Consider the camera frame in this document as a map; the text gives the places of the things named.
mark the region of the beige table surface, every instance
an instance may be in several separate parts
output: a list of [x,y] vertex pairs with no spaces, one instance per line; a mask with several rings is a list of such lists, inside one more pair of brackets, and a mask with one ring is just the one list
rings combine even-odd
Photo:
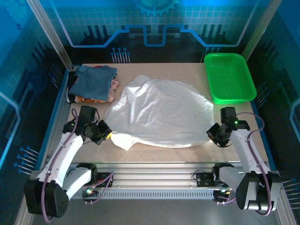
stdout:
[[[86,64],[97,66],[104,64]],[[138,75],[144,74],[150,78],[177,80],[195,86],[198,91],[212,101],[210,89],[205,71],[204,63],[146,63],[146,64],[107,64],[117,68],[117,80],[120,86],[115,91],[115,100],[118,100],[125,85],[131,82]],[[82,105],[93,106],[98,109],[100,118],[104,118],[104,112],[111,103],[96,104],[72,104],[78,112]],[[215,122],[220,124],[220,109],[230,105],[214,105]],[[234,106],[237,113],[253,112],[249,102]],[[257,129],[255,118],[251,115],[241,115],[240,120],[247,120],[252,130]],[[264,161],[267,156],[261,137],[258,133],[253,135],[253,140]],[[136,143],[128,151],[125,151],[113,144],[111,140],[96,145],[91,142],[83,145],[75,155],[73,162],[228,162],[239,161],[239,156],[233,146],[219,148],[214,143],[208,142],[189,148],[161,148]]]

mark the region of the green plastic basket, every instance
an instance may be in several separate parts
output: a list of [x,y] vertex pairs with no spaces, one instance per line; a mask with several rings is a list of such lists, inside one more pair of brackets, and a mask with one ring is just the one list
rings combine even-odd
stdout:
[[247,63],[235,53],[210,53],[204,58],[212,100],[216,104],[240,104],[256,97]]

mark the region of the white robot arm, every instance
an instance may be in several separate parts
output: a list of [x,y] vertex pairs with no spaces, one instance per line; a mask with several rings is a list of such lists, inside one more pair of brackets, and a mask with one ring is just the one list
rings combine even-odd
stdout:
[[213,180],[226,183],[236,194],[236,202],[242,210],[256,210],[268,215],[276,209],[281,179],[272,173],[261,159],[251,138],[248,123],[238,120],[234,107],[221,109],[222,125],[212,126],[207,134],[219,147],[227,147],[229,140],[240,157],[244,174],[240,174],[228,163],[215,164]]
[[81,163],[67,177],[68,168],[88,137],[100,144],[111,135],[103,121],[94,122],[96,108],[82,106],[77,120],[69,121],[63,129],[60,143],[50,161],[35,180],[28,180],[24,192],[29,213],[62,217],[71,197],[85,184],[98,184],[97,167]]

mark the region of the glass panel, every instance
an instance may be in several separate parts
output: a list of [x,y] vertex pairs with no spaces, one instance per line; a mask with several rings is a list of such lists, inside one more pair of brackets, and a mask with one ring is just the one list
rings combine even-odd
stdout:
[[41,1],[74,64],[242,53],[268,0]]
[[[300,2],[282,1],[248,60],[257,87],[255,100],[283,181],[300,181]],[[292,187],[288,192],[297,196]],[[293,210],[299,220],[299,209]]]
[[9,225],[15,224],[65,69],[25,0],[0,0],[0,33],[0,224]]

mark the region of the gear graphic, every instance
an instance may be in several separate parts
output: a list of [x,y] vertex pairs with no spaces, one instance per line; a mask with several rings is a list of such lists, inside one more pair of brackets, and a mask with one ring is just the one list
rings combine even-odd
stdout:
[[0,6],[5,6],[9,14],[17,22],[23,20],[27,15],[26,0],[0,0]]
[[139,9],[141,14],[163,16],[164,13],[169,13],[170,9],[174,9],[179,0],[133,0],[133,3],[135,9]]

